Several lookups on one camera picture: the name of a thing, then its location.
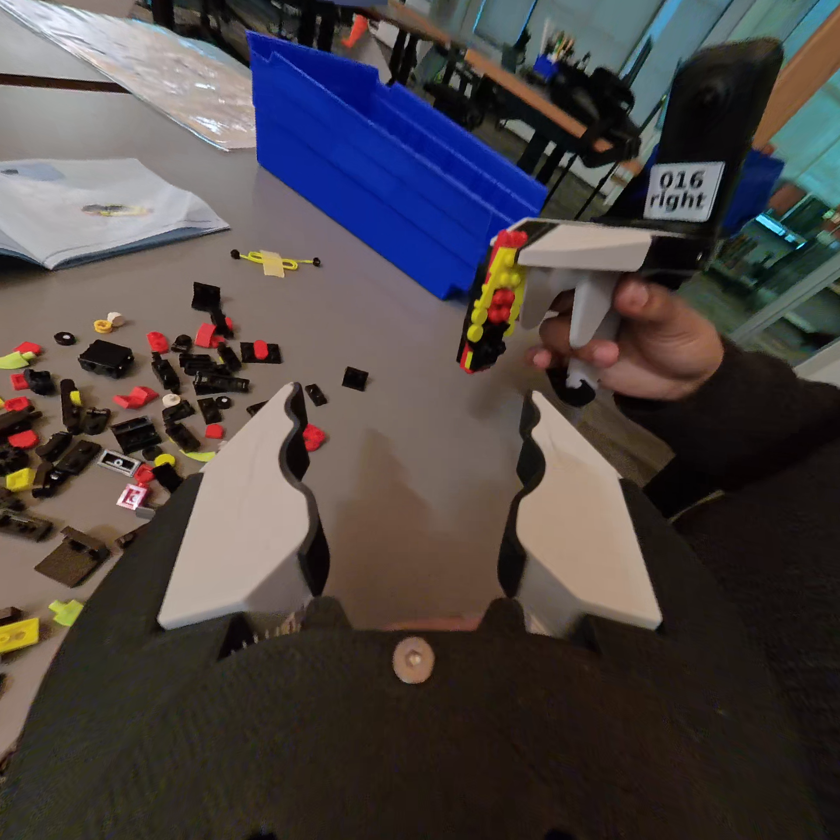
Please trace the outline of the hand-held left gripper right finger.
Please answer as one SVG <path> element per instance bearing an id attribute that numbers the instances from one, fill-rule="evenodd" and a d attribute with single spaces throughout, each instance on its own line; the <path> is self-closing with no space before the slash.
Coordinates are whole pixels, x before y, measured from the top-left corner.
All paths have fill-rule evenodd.
<path id="1" fill-rule="evenodd" d="M 663 617 L 621 477 L 542 393 L 525 395 L 520 488 L 497 577 L 532 634 L 568 636 L 585 616 L 649 631 Z"/>

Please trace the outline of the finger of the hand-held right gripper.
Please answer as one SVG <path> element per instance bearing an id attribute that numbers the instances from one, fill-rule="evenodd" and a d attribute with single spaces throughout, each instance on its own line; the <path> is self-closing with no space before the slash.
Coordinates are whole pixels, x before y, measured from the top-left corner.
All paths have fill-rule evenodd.
<path id="1" fill-rule="evenodd" d="M 517 263 L 528 268 L 629 272 L 644 263 L 654 237 L 633 227 L 528 221 L 528 239 Z"/>

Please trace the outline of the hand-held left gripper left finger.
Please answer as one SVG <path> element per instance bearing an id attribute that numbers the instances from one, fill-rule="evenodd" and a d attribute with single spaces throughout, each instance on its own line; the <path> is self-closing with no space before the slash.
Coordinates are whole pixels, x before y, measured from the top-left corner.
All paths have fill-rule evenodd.
<path id="1" fill-rule="evenodd" d="M 322 594 L 329 546 L 303 481 L 306 397 L 283 386 L 201 470 L 158 623 L 288 616 Z"/>

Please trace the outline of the red yellow black lego model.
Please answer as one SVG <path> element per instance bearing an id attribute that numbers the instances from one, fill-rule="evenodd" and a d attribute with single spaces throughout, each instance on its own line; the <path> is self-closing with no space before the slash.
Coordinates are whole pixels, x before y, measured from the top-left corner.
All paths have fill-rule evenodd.
<path id="1" fill-rule="evenodd" d="M 458 365 L 468 374 L 489 369 L 507 349 L 522 307 L 528 270 L 518 254 L 528 238 L 524 230 L 500 231 L 476 273 L 458 345 Z"/>

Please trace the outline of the pile of lego pieces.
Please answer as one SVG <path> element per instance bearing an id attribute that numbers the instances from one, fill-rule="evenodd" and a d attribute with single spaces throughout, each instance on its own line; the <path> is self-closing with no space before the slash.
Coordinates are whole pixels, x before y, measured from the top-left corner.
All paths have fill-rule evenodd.
<path id="1" fill-rule="evenodd" d="M 48 348 L 47 366 L 8 371 L 17 393 L 2 410 L 2 664 L 49 646 L 80 614 L 92 612 L 93 585 L 112 581 L 106 617 L 128 626 L 143 585 L 152 588 L 147 622 L 158 614 L 193 509 L 200 472 L 285 385 L 299 383 L 307 414 L 320 386 L 335 437 L 348 419 L 334 399 L 346 365 L 360 369 L 382 348 L 369 334 L 371 297 L 349 284 L 274 280 L 236 297 L 239 339 L 220 339 L 208 313 L 155 303 L 152 318 L 101 328 L 76 343 L 67 331 Z"/>

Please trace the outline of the person's right forearm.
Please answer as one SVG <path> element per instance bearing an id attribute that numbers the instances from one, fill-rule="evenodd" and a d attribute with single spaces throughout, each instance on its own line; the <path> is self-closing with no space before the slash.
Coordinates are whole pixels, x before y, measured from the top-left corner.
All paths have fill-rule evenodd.
<path id="1" fill-rule="evenodd" d="M 733 491 L 838 449 L 839 390 L 785 362 L 723 340 L 716 372 L 676 401 L 616 395 L 620 411 L 674 457 L 644 491 L 668 518 L 715 491 Z"/>

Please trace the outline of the lego instruction booklet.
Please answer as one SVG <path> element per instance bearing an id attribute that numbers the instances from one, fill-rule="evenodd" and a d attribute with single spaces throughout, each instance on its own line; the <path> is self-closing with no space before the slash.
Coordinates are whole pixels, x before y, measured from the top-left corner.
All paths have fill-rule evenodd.
<path id="1" fill-rule="evenodd" d="M 229 229 L 135 159 L 1 163 L 1 255 L 46 270 Z"/>

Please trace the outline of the person's right hand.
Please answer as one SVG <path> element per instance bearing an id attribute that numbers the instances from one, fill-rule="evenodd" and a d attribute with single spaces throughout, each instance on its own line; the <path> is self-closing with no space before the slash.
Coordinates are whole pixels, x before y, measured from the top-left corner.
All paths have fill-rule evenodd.
<path id="1" fill-rule="evenodd" d="M 599 372 L 602 389 L 618 396 L 676 402 L 699 389 L 721 365 L 723 341 L 713 324 L 681 297 L 633 274 L 621 276 L 613 293 L 620 316 L 613 339 L 571 346 L 574 293 L 563 291 L 549 305 L 539 343 L 526 361 L 539 371 L 582 361 Z"/>

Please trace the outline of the blue chair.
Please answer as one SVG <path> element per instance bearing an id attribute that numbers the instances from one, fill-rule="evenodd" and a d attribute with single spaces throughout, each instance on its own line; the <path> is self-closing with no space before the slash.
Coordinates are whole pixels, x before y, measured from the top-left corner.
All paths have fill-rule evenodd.
<path id="1" fill-rule="evenodd" d="M 752 149 L 741 170 L 741 177 L 721 225 L 721 237 L 731 238 L 769 204 L 780 180 L 784 162 L 772 154 Z"/>

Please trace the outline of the black desk equipment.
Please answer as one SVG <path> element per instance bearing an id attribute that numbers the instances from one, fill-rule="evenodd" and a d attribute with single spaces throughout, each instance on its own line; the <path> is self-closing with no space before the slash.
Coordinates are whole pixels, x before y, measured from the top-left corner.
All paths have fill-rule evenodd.
<path id="1" fill-rule="evenodd" d="M 585 126 L 575 153 L 586 167 L 631 161 L 640 148 L 640 128 L 631 120 L 635 97 L 613 71 L 562 66 L 549 84 L 552 102 Z"/>

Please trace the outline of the blue pen holder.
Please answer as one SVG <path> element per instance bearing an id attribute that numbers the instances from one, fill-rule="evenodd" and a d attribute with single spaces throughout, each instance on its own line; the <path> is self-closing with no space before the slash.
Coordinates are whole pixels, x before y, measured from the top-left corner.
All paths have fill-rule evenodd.
<path id="1" fill-rule="evenodd" d="M 562 67 L 569 67 L 574 57 L 575 37 L 564 30 L 549 32 L 542 42 L 538 57 L 532 64 L 532 74 L 542 84 L 548 84 Z"/>

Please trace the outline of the wooden desk black legs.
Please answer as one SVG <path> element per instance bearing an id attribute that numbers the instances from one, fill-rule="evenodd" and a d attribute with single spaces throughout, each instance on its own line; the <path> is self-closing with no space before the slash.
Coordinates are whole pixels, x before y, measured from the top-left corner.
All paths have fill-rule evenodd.
<path id="1" fill-rule="evenodd" d="M 570 154 L 571 158 L 556 186 L 559 186 L 575 161 L 583 163 L 575 153 L 575 147 L 585 132 L 585 126 L 552 102 L 550 82 L 534 87 L 527 78 L 510 72 L 503 62 L 496 62 L 468 48 L 465 43 L 450 37 L 425 16 L 407 8 L 403 3 L 389 2 L 385 6 L 360 7 L 359 13 L 369 19 L 394 25 L 400 32 L 395 40 L 390 65 L 392 83 L 403 84 L 409 78 L 416 64 L 417 43 L 425 40 L 435 43 L 446 57 L 442 80 L 445 86 L 454 73 L 463 73 L 466 68 L 474 77 L 481 77 L 482 81 L 473 83 L 474 96 L 465 102 L 466 109 L 477 104 L 488 91 L 489 85 L 494 85 L 498 89 L 496 101 L 500 105 L 501 116 L 526 123 L 533 129 L 533 135 L 518 161 L 518 168 L 534 176 L 539 183 L 549 183 L 551 175 L 566 154 Z M 634 175 L 643 169 L 636 158 L 612 165 L 621 166 Z"/>

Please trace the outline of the blue plastic bin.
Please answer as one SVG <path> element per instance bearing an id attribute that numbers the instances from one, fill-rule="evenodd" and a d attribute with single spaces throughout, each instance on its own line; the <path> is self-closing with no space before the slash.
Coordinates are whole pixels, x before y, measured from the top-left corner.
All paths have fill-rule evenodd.
<path id="1" fill-rule="evenodd" d="M 547 187 L 377 69 L 246 34 L 259 165 L 440 300 Z"/>

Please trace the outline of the silver foil sheet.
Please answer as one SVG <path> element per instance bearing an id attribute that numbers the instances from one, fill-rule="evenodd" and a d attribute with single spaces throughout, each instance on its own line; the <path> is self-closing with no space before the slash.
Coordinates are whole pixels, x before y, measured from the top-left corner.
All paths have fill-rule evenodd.
<path id="1" fill-rule="evenodd" d="M 2 1 L 11 21 L 225 151 L 256 147 L 250 70 L 214 45 L 163 27 L 61 4 Z"/>

